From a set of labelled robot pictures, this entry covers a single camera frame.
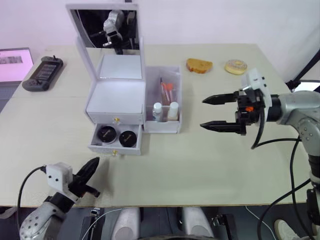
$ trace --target white cosmetic box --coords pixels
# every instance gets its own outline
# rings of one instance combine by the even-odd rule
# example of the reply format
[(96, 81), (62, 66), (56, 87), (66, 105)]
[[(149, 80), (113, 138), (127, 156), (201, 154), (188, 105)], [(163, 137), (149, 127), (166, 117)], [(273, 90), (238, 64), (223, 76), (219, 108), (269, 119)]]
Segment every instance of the white cosmetic box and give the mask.
[[(85, 114), (94, 123), (89, 148), (98, 153), (141, 155), (143, 133), (177, 134), (182, 124), (182, 78), (179, 66), (145, 66), (144, 43), (139, 30), (139, 8), (134, 3), (68, 4), (67, 10), (78, 37), (76, 45), (90, 75), (90, 87)], [(122, 55), (112, 48), (86, 47), (81, 37), (83, 31), (75, 16), (83, 10), (136, 11), (139, 50), (123, 50)], [(169, 106), (162, 106), (163, 122), (153, 120), (153, 105), (161, 102), (161, 84), (172, 83), (175, 101), (179, 104), (178, 121), (166, 121)], [(105, 144), (97, 137), (103, 126), (112, 126), (116, 140)], [(124, 131), (136, 134), (133, 147), (123, 147), (119, 135)]]

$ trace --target light wooden table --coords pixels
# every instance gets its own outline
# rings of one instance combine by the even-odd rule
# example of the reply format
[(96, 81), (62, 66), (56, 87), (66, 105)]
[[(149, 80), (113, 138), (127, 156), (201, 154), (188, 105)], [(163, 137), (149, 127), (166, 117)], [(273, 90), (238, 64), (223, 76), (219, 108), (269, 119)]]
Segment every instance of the light wooden table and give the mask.
[[(77, 172), (95, 156), (100, 156), (100, 163), (89, 184), (101, 195), (95, 199), (86, 194), (78, 206), (260, 205), (290, 190), (293, 142), (250, 150), (258, 131), (255, 125), (247, 128), (247, 136), (199, 126), (211, 120), (235, 120), (236, 103), (202, 103), (210, 95), (241, 87), (241, 77), (224, 70), (229, 59), (258, 68), (273, 94), (289, 92), (255, 44), (146, 45), (147, 65), (182, 66), (183, 124), (180, 134), (144, 134), (141, 156), (99, 155), (87, 148), (94, 130), (84, 114), (91, 80), (75, 46), (51, 46), (43, 53), (53, 54), (65, 64), (55, 86), (28, 92), (20, 85), (0, 114), (0, 206), (17, 204), (20, 185), (33, 168), (65, 162)], [(190, 57), (212, 61), (213, 70), (187, 71)], [(297, 135), (290, 126), (267, 123), (261, 141)], [(309, 177), (302, 144), (294, 169), (297, 185)], [(296, 194), (299, 202), (305, 201), (305, 190)], [(45, 175), (37, 172), (25, 185), (21, 204), (39, 206), (49, 192)]]

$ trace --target bread slice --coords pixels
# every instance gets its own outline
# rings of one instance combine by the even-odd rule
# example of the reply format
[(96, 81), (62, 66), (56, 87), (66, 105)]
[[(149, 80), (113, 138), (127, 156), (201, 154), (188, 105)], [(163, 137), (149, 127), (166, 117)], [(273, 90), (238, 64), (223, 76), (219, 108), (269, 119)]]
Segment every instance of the bread slice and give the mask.
[(213, 67), (213, 63), (211, 61), (188, 58), (188, 60), (186, 61), (186, 67), (190, 72), (205, 74)]

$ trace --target white cable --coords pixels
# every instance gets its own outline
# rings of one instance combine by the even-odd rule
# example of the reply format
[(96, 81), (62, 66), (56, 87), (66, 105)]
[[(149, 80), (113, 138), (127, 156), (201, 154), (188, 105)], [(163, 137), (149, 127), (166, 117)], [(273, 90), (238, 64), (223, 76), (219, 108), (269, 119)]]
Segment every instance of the white cable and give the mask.
[(103, 216), (109, 214), (109, 213), (112, 213), (112, 212), (115, 212), (115, 211), (120, 211), (120, 210), (123, 210), (125, 208), (120, 208), (120, 209), (116, 209), (116, 210), (112, 210), (112, 211), (107, 211), (106, 213), (102, 214), (100, 217), (98, 217), (91, 225), (90, 227), (88, 228), (88, 230), (85, 232), (85, 234), (83, 235), (82, 239), (81, 240), (84, 240), (85, 239), (85, 236), (88, 234), (88, 232), (90, 231), (90, 229), (93, 227), (93, 225), (95, 225), (96, 222), (98, 222), (98, 220), (100, 218), (102, 218)]
[[(260, 218), (257, 215), (255, 215), (252, 211), (250, 211), (247, 206), (245, 206), (245, 209), (247, 209), (248, 212), (251, 213), (256, 219), (260, 220)], [(274, 235), (274, 232), (272, 231), (272, 229), (264, 221), (262, 221), (262, 223), (270, 230), (270, 232), (271, 232), (271, 234), (273, 236), (273, 239), (277, 240), (275, 235)]]
[(96, 48), (96, 45), (94, 45), (94, 43), (91, 41), (91, 39), (90, 39), (90, 37), (89, 37), (89, 35), (88, 35), (88, 33), (87, 33), (86, 29), (85, 29), (85, 26), (84, 26), (84, 25), (83, 25), (83, 23), (82, 23), (82, 20), (81, 20), (81, 17), (80, 17), (80, 13), (79, 13), (79, 10), (76, 10), (76, 12), (78, 13), (79, 20), (80, 20), (81, 26), (82, 26), (82, 28), (83, 28), (83, 31), (84, 31), (84, 33), (85, 33), (85, 36), (89, 39), (89, 41), (90, 41), (90, 43), (92, 44), (92, 46), (93, 46), (94, 48)]

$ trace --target white bottle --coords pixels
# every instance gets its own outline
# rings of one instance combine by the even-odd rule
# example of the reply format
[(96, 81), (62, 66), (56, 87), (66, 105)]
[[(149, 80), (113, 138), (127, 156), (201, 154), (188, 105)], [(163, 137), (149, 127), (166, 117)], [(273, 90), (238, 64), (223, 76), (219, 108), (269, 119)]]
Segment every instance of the white bottle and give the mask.
[(153, 110), (152, 110), (152, 118), (154, 121), (161, 122), (162, 121), (162, 104), (160, 102), (156, 102), (153, 105)]
[(178, 121), (178, 109), (179, 103), (175, 101), (170, 103), (170, 108), (168, 111), (168, 121)]

